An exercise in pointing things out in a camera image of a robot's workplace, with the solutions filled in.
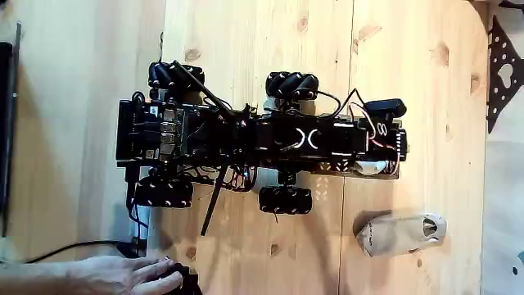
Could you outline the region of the person's hand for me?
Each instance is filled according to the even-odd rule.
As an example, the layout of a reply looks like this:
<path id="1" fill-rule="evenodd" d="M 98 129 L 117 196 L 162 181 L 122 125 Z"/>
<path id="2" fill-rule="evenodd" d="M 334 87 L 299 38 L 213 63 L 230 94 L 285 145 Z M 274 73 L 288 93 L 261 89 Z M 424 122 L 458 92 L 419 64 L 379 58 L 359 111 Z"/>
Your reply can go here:
<path id="1" fill-rule="evenodd" d="M 183 285 L 168 257 L 95 256 L 68 265 L 65 290 L 71 294 L 166 294 Z"/>

